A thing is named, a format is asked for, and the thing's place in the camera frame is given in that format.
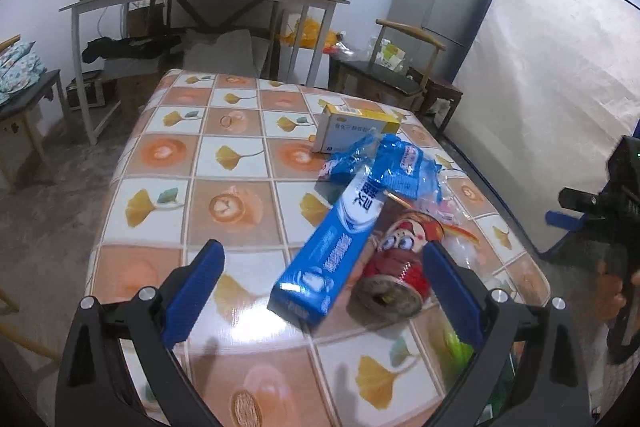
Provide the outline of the person's right hand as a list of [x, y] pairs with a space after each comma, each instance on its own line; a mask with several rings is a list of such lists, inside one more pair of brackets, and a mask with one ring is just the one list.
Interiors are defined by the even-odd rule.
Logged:
[[624, 283], [620, 277], [608, 272], [604, 260], [598, 263], [597, 274], [594, 313], [601, 322], [611, 321], [626, 306], [627, 298], [623, 296]]

